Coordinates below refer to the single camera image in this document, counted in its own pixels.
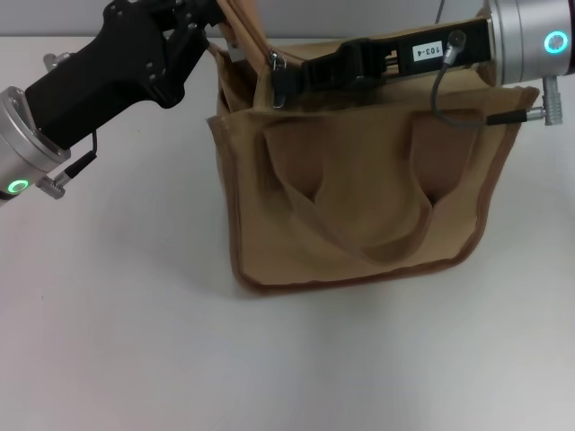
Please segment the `white background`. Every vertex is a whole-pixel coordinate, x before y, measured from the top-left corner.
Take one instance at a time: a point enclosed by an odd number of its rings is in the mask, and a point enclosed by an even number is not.
[[[88,39],[0,39],[0,87]],[[0,429],[575,429],[575,83],[524,127],[481,245],[428,277],[258,299],[234,282],[205,118],[127,110],[61,201],[0,211]],[[75,157],[89,146],[75,148]]]
[[[95,35],[111,0],[2,0],[0,34]],[[259,0],[274,37],[368,36],[435,21],[440,0]],[[474,17],[482,0],[447,0],[444,21]]]

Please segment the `tan bag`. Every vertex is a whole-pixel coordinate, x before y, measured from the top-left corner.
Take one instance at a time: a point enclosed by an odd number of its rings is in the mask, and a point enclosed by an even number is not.
[[[474,250],[519,126],[458,129],[429,111],[434,76],[369,92],[310,94],[272,108],[269,46],[252,0],[220,0],[251,65],[212,47],[220,75],[209,121],[226,191],[234,272],[261,293],[414,276]],[[339,43],[278,48],[290,62]],[[440,106],[477,119],[528,109],[538,91],[447,74]]]

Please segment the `label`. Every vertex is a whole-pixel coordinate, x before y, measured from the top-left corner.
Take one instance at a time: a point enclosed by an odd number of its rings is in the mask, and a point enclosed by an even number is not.
[[[413,47],[413,61],[423,61],[437,57],[443,57],[443,43],[441,40]]]

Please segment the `green led ring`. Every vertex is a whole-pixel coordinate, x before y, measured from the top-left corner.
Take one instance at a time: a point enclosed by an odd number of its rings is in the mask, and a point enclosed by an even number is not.
[[[8,186],[8,191],[16,194],[26,190],[28,186],[30,186],[30,183],[27,180],[17,180]]]

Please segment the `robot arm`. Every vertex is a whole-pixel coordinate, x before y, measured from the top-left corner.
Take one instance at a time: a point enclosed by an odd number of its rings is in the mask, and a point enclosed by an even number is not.
[[[216,0],[115,0],[103,18],[93,42],[49,58],[52,70],[25,92],[0,93],[0,206],[32,184],[61,198],[95,159],[92,151],[50,180],[73,145],[139,101],[177,105],[208,48],[204,28],[225,16]]]

